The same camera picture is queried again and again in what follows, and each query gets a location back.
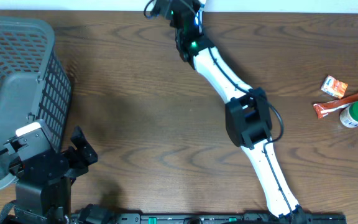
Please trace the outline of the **green lid white jar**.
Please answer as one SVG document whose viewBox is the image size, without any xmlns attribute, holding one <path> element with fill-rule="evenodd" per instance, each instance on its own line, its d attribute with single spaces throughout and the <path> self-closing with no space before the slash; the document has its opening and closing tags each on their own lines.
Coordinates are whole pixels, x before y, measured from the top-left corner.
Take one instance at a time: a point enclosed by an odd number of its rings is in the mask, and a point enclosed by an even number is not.
<svg viewBox="0 0 358 224">
<path fill-rule="evenodd" d="M 339 119 L 347 128 L 358 127 L 358 101 L 345 108 L 340 113 Z"/>
</svg>

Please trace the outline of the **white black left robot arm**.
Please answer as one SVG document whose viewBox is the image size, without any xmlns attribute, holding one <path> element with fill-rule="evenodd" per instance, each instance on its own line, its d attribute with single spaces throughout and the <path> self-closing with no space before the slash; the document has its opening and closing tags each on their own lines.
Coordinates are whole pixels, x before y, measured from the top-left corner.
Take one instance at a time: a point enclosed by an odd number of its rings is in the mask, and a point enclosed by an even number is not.
<svg viewBox="0 0 358 224">
<path fill-rule="evenodd" d="M 17 131 L 6 149 L 14 155 L 9 173 L 18 179 L 16 199 L 5 204 L 0 223 L 69 223 L 71 186 L 98 155 L 80 127 L 66 151 L 52 147 L 45 128 Z"/>
</svg>

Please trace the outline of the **white blue Panadol box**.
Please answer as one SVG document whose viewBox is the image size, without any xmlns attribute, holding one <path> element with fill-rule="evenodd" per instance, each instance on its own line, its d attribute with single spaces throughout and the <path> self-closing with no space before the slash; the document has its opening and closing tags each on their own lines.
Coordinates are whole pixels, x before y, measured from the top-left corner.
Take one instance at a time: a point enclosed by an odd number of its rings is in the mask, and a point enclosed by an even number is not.
<svg viewBox="0 0 358 224">
<path fill-rule="evenodd" d="M 199 0 L 200 8 L 198 9 L 198 12 L 195 16 L 195 26 L 198 28 L 199 33 L 203 33 L 203 9 L 206 4 L 206 0 Z"/>
</svg>

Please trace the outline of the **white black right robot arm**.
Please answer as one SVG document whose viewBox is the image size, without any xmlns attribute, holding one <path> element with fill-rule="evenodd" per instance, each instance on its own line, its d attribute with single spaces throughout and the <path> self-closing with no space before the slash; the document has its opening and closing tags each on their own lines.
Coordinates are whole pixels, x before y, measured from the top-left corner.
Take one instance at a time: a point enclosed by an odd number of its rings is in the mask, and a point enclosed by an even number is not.
<svg viewBox="0 0 358 224">
<path fill-rule="evenodd" d="M 273 144 L 271 114 L 284 130 L 283 119 L 263 89 L 242 81 L 204 33 L 200 1 L 169 1 L 167 17 L 176 29 L 175 41 L 182 59 L 204 77 L 224 103 L 227 135 L 249 158 L 265 194 L 269 212 L 282 222 L 301 221 L 300 204 L 278 164 Z"/>
</svg>

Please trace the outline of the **orange small box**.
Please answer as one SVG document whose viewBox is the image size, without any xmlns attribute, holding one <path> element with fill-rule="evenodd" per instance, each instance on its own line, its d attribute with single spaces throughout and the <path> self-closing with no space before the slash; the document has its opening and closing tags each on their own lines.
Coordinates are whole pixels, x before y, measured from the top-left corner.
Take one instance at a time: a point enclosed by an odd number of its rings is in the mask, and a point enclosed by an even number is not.
<svg viewBox="0 0 358 224">
<path fill-rule="evenodd" d="M 323 84 L 321 85 L 320 90 L 333 97 L 341 99 L 344 96 L 347 87 L 348 87 L 347 83 L 339 81 L 334 77 L 328 75 L 325 78 Z"/>
</svg>

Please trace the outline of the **orange Top chocolate bar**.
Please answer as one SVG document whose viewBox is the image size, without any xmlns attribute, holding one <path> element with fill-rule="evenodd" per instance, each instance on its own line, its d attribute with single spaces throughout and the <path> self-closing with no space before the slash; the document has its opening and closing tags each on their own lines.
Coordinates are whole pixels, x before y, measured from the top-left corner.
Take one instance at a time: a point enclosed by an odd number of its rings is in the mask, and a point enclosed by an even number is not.
<svg viewBox="0 0 358 224">
<path fill-rule="evenodd" d="M 357 101 L 358 93 L 339 100 L 333 100 L 326 103 L 315 103 L 313 104 L 313 109 L 315 110 L 318 119 L 322 119 L 329 113 L 332 113 L 339 109 L 344 109 Z"/>
</svg>

